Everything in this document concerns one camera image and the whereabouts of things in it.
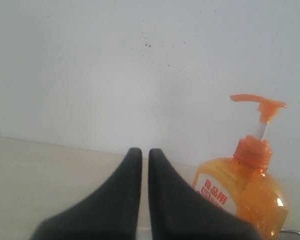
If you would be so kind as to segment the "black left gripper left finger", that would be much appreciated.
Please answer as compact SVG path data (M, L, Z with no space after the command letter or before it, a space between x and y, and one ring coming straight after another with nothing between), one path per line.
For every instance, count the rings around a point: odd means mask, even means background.
M111 176L88 197L42 221L32 240L134 240L143 156L130 148Z

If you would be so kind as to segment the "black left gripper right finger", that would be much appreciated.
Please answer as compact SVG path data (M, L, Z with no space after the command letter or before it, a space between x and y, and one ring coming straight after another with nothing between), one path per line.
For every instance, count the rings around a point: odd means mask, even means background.
M163 151L148 155L148 202L154 240L260 240L250 223L199 195Z

